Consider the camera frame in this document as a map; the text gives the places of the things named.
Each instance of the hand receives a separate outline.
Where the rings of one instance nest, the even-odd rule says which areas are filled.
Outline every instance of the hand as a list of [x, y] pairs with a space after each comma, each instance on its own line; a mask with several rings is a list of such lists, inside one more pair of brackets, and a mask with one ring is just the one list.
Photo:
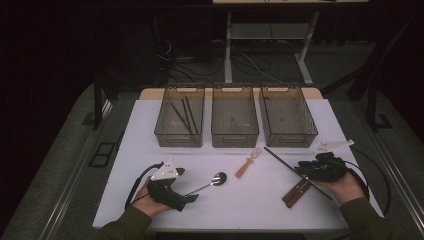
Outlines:
[[149, 195], [149, 190], [147, 190], [147, 184], [150, 181], [150, 177], [146, 180], [143, 187], [137, 192], [134, 199], [135, 200], [131, 206], [137, 208], [138, 210], [144, 212], [150, 217], [155, 216], [158, 213], [170, 210], [171, 208], [166, 206], [163, 203], [158, 203], [153, 200]]
[[330, 190], [341, 204], [365, 197], [361, 186], [349, 172], [336, 182], [315, 181], [315, 183]]

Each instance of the dark floor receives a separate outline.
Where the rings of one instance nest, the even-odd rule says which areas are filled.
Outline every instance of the dark floor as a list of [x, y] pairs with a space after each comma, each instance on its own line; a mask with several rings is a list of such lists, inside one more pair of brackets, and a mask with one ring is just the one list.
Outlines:
[[[233, 52], [233, 82], [261, 81], [302, 82], [293, 53], [298, 46], [292, 42], [280, 42], [269, 49]], [[360, 67], [373, 49], [369, 43], [312, 45], [306, 64], [319, 89], [334, 83]], [[180, 59], [175, 70], [169, 72], [169, 82], [223, 82], [223, 54], [216, 52], [212, 63], [198, 63], [193, 59]], [[251, 61], [265, 76], [253, 67]], [[422, 226], [416, 222], [422, 217], [420, 202], [424, 202], [421, 183], [424, 181], [423, 143], [382, 94], [378, 96], [377, 112], [384, 114], [392, 128], [378, 133], [365, 123], [365, 103], [350, 101], [345, 84], [326, 94], [346, 135], [355, 141], [353, 152], [359, 165], [368, 176], [371, 190], [382, 209], [388, 203], [384, 180], [369, 159], [375, 161], [390, 180], [391, 205], [386, 217], [398, 221], [408, 233], [408, 239], [424, 239]], [[92, 86], [75, 103], [55, 143], [2, 239], [91, 239], [96, 230], [91, 227], [108, 175], [117, 153], [119, 139], [126, 128], [134, 101], [139, 92], [121, 93], [117, 101], [106, 105], [104, 121], [98, 130], [84, 125], [93, 112]], [[100, 143], [115, 143], [109, 164], [105, 168], [88, 167]], [[306, 239], [334, 239], [340, 233], [304, 233]], [[214, 239], [282, 239], [273, 235], [222, 235]], [[284, 239], [295, 239], [285, 236]], [[176, 235], [158, 235], [157, 239], [178, 239]]]

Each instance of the chopstick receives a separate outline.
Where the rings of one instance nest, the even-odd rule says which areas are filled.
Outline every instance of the chopstick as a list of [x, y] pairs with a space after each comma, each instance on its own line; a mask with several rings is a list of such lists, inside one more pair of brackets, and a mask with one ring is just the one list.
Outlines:
[[193, 125], [194, 125], [194, 130], [196, 130], [196, 134], [199, 134], [199, 131], [197, 130], [196, 122], [194, 121], [193, 112], [191, 111], [190, 104], [188, 103], [187, 96], [185, 96], [185, 100], [187, 102], [187, 107], [188, 107], [188, 111], [189, 111], [190, 116], [191, 116], [191, 121], [193, 122]]
[[184, 126], [187, 128], [187, 130], [190, 132], [190, 134], [193, 134], [193, 132], [191, 131], [191, 128], [189, 125], [187, 125], [186, 121], [184, 120], [183, 116], [181, 116], [180, 112], [178, 111], [177, 107], [175, 107], [175, 105], [171, 102], [170, 103], [172, 108], [174, 109], [175, 113], [177, 113], [178, 117], [180, 118], [181, 122], [183, 122]]

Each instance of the dark background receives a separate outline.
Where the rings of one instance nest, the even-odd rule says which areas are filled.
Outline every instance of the dark background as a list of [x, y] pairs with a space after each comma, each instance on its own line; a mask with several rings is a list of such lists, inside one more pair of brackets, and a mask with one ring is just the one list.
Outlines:
[[[93, 2], [116, 3], [112, 0]], [[418, 1], [370, 1], [373, 7], [321, 12], [314, 34], [316, 44], [333, 41], [377, 44], [365, 71], [357, 79], [358, 96], [363, 95], [369, 84], [373, 66], [386, 49], [388, 40], [416, 11], [415, 2]], [[159, 86], [166, 73], [159, 70], [160, 62], [156, 57], [158, 36], [172, 39], [180, 50], [207, 61], [210, 40], [223, 38], [225, 34], [222, 25], [226, 21], [225, 12], [162, 12], [159, 29], [153, 24], [157, 14], [156, 11], [98, 12], [81, 9], [72, 1], [0, 1], [0, 96], [3, 103], [0, 234], [73, 104], [96, 77], [101, 79], [103, 90], [111, 99], [120, 91]], [[246, 19], [245, 16], [239, 15], [240, 19]], [[424, 139], [424, 128], [420, 126], [424, 122], [420, 105], [424, 103], [422, 26], [421, 13], [405, 30], [372, 79]]]

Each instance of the spoon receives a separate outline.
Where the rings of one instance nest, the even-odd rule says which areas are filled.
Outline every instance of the spoon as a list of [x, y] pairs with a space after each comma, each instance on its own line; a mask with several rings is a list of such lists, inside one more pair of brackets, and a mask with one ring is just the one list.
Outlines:
[[241, 168], [236, 172], [236, 177], [237, 178], [241, 178], [241, 176], [243, 176], [244, 172], [246, 171], [246, 169], [249, 167], [250, 164], [253, 163], [253, 159], [259, 157], [259, 155], [261, 154], [261, 148], [256, 147], [253, 149], [252, 153], [250, 154], [250, 158], [247, 158], [247, 161], [243, 164], [243, 166], [241, 166]]
[[203, 186], [201, 188], [194, 190], [191, 193], [187, 193], [184, 197], [187, 197], [188, 195], [191, 195], [193, 193], [197, 193], [197, 192], [199, 192], [199, 191], [201, 191], [201, 190], [203, 190], [203, 189], [205, 189], [209, 186], [220, 186], [220, 185], [224, 184], [225, 181], [227, 181], [227, 174], [225, 174], [223, 172], [219, 172], [219, 173], [215, 174], [215, 176], [212, 178], [212, 181], [210, 183], [206, 184], [205, 186]]

